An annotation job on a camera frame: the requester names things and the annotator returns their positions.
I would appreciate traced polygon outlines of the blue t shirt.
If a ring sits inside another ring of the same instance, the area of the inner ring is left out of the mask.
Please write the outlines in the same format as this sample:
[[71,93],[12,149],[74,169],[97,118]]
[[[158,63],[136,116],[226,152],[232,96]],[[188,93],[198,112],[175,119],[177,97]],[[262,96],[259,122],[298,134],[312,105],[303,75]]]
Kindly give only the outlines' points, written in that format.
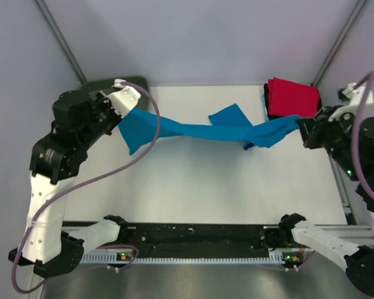
[[[241,141],[245,143],[245,150],[252,146],[270,148],[298,129],[296,120],[299,116],[285,116],[252,125],[240,107],[233,104],[208,118],[210,125],[194,125],[161,117],[159,137],[189,136],[213,141]],[[130,154],[153,140],[156,127],[156,115],[138,108],[133,109],[118,125]]]

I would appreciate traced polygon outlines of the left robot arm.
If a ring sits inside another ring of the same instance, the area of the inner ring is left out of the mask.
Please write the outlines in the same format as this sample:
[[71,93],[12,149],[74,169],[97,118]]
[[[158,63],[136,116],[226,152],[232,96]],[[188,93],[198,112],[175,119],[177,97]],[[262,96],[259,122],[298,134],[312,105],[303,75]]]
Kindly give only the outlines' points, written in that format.
[[62,231],[67,196],[49,201],[73,185],[89,148],[110,135],[137,100],[130,92],[91,98],[83,90],[72,90],[54,102],[50,132],[32,148],[27,215],[31,233],[18,265],[32,265],[36,275],[52,278],[73,271],[87,252],[107,243],[122,247],[128,242],[129,233],[122,228],[125,221],[119,216],[106,216],[73,233]]

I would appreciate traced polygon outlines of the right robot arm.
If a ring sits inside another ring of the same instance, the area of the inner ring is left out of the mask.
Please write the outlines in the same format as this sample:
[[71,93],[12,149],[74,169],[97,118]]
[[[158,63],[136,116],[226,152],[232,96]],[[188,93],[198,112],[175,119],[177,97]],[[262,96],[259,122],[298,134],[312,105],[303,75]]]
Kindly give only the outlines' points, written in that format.
[[[330,120],[334,111],[325,107],[311,118],[297,119],[303,145],[310,150],[323,148],[358,184],[355,192],[374,235],[374,116],[354,130],[356,115],[348,112]],[[284,215],[278,233],[283,245],[304,245],[338,265],[356,289],[374,298],[374,247],[344,240],[298,213]]]

